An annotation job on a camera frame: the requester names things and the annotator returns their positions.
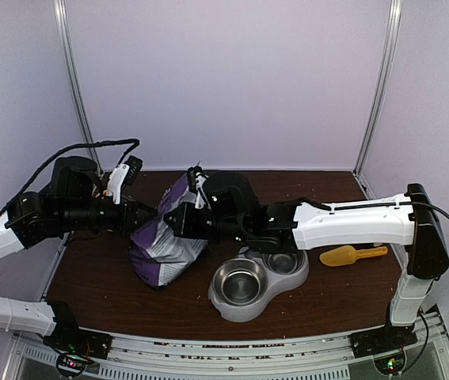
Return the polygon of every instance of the wooden table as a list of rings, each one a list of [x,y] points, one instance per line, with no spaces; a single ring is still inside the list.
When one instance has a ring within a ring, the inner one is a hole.
[[[157,205],[180,172],[143,173],[129,191]],[[322,202],[363,199],[351,173],[244,172],[262,203],[300,196]],[[48,292],[66,301],[83,327],[114,333],[186,340],[259,340],[337,333],[381,325],[400,268],[393,255],[328,268],[325,249],[309,252],[307,281],[274,298],[261,316],[246,323],[222,319],[207,299],[216,268],[236,255],[235,243],[211,244],[178,279],[154,291],[136,276],[127,257],[128,239],[103,233],[76,235]]]

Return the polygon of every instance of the double pet bowl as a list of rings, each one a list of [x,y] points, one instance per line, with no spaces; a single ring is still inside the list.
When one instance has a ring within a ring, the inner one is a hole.
[[[279,293],[299,287],[308,274],[304,251],[293,255],[248,251],[217,269],[208,297],[224,319],[247,322],[259,316]]]

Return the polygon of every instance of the white enclosure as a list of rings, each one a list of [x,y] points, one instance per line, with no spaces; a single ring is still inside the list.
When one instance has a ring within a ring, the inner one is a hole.
[[[408,1],[363,176],[376,196],[420,182],[449,212],[449,2]],[[441,217],[449,250],[449,222]],[[435,285],[449,331],[449,270]]]
[[[96,140],[149,169],[351,169],[389,1],[67,2]],[[117,152],[100,152],[110,169]]]
[[[81,142],[83,129],[95,141],[141,139],[135,153],[160,170],[202,161],[208,169],[352,171],[363,147],[356,175],[374,196],[420,182],[449,211],[449,2],[57,4],[66,7],[77,82],[68,79],[52,0],[0,2],[0,207],[51,153]],[[395,48],[391,34],[385,43],[391,9],[401,11],[398,45],[382,66],[388,41]],[[76,112],[78,83],[84,108]],[[98,151],[103,169],[120,151]],[[449,248],[446,220],[443,229]],[[1,260],[0,295],[38,300],[58,247],[46,241]],[[449,331],[449,271],[430,299]],[[9,341],[0,332],[0,362]]]
[[[82,139],[65,70],[52,3],[0,2],[0,208],[45,158]],[[0,296],[39,300],[59,244],[0,260]],[[0,371],[10,336],[0,330]]]

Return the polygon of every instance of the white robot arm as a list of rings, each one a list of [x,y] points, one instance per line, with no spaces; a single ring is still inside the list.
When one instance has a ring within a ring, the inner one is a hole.
[[[328,245],[403,245],[409,263],[402,269],[386,324],[353,334],[355,355],[373,355],[412,343],[413,324],[433,281],[449,268],[439,220],[420,184],[406,194],[347,203],[297,199],[261,206],[249,182],[236,172],[209,177],[189,169],[196,203],[183,203],[165,216],[176,236],[242,241],[263,254],[295,253]]]
[[[0,214],[0,259],[45,238],[61,238],[74,230],[106,229],[123,234],[137,230],[157,214],[155,209],[121,194],[124,186],[134,182],[141,165],[141,160],[130,156],[112,171],[103,191],[94,161],[75,156],[59,158],[51,182],[43,190],[22,193]],[[78,347],[81,340],[110,339],[99,334],[89,336],[79,329],[69,306],[63,302],[23,302],[0,297],[0,328],[40,334],[65,351],[69,351],[69,345]],[[93,354],[105,355],[102,348]]]

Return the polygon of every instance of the yellow scoop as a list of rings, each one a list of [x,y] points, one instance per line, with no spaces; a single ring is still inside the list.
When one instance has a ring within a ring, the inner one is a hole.
[[[342,265],[354,264],[358,259],[367,259],[369,257],[384,256],[388,253],[387,247],[378,247],[372,249],[361,249],[356,251],[352,245],[343,245],[341,247],[324,252],[319,260],[329,267],[340,267]]]

